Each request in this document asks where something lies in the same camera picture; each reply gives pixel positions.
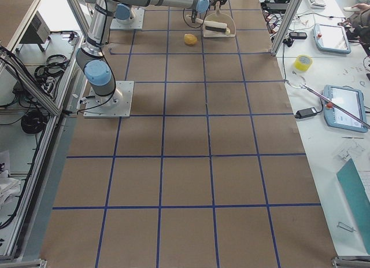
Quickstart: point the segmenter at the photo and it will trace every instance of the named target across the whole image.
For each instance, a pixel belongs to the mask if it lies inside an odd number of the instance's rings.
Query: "blue joint cap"
[[[109,66],[101,60],[94,60],[87,63],[84,73],[87,80],[95,86],[105,86],[112,77]]]
[[[120,20],[126,20],[127,18],[130,17],[130,11],[131,8],[127,5],[124,5],[123,3],[119,3],[117,5],[116,13],[115,13],[115,18],[120,19]]]
[[[203,13],[208,10],[209,0],[198,0],[197,7],[195,8],[197,12]]]

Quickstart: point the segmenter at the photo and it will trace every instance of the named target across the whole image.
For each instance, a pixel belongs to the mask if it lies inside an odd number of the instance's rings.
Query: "tablet screen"
[[[333,98],[332,102],[336,103],[338,106],[350,112],[352,115],[359,119],[360,116],[360,100],[358,99],[358,92],[353,90],[338,89],[336,87],[332,88]],[[343,124],[348,126],[354,126],[361,128],[362,125],[351,118],[349,115],[343,113],[341,110],[334,108],[334,119],[335,123]]]
[[[324,48],[336,50],[348,49],[342,27],[320,25],[320,32],[322,34],[321,41]]]

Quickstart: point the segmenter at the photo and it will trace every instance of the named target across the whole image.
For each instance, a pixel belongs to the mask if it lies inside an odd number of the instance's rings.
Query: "metal mounting plate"
[[[131,111],[132,95],[134,93],[134,81],[117,81],[117,89],[123,94],[123,99],[119,100],[112,107],[97,107],[91,110],[84,111],[85,118],[128,118]],[[90,96],[94,96],[93,88],[90,89]],[[96,100],[87,101],[86,108],[91,108],[99,105]]]
[[[121,24],[117,19],[113,19],[112,25],[110,25],[111,31],[125,31],[125,30],[142,30],[144,23],[144,9],[132,9],[135,14],[135,20],[130,24]]]

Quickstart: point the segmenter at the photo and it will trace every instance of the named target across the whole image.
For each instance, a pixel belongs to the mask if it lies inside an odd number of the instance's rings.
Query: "person's hand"
[[[361,9],[361,11],[366,10],[366,9],[370,9],[370,5],[367,5],[366,3],[357,3],[352,7],[353,8],[359,8],[359,9]]]

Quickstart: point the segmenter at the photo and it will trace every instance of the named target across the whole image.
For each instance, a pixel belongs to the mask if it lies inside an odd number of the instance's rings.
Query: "dustpan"
[[[236,35],[233,19],[220,12],[220,2],[216,3],[216,12],[204,19],[203,36],[205,38],[232,38]]]

